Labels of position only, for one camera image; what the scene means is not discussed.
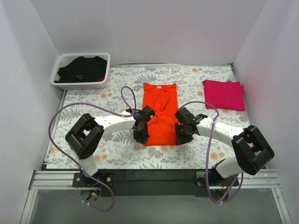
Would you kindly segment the orange t shirt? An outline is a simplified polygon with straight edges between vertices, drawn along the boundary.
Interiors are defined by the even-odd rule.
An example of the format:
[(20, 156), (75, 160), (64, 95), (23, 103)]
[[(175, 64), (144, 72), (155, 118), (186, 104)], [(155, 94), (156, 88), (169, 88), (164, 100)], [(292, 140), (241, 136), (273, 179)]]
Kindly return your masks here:
[(177, 85), (143, 84), (143, 106), (153, 109), (155, 116), (148, 122), (149, 138), (145, 146), (177, 145), (174, 114), (178, 110)]

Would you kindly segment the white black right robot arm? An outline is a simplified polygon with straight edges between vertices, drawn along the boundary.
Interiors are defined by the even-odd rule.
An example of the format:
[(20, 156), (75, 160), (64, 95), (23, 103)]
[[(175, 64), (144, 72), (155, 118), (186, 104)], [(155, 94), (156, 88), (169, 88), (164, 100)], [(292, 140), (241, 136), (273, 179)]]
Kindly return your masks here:
[(232, 184), (238, 174), (255, 175), (271, 161), (275, 153), (260, 130), (253, 125), (246, 128), (215, 122), (204, 114), (194, 116), (187, 108), (175, 114), (178, 145), (193, 141), (193, 135), (212, 137), (233, 148), (235, 155), (216, 163), (207, 174), (197, 177), (199, 186)]

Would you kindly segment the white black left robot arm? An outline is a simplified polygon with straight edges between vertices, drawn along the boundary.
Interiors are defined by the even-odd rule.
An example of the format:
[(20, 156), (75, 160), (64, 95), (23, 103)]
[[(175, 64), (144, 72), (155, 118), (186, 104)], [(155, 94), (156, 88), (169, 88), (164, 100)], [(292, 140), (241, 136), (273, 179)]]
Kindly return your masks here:
[(133, 130), (134, 140), (145, 144), (150, 137), (148, 122), (155, 115), (148, 105), (141, 110), (127, 109), (120, 116), (93, 117), (88, 113), (82, 115), (65, 136), (66, 142), (77, 156), (81, 180), (91, 186), (97, 184), (93, 178), (106, 184), (107, 178), (99, 172), (93, 156), (101, 138), (118, 131)]

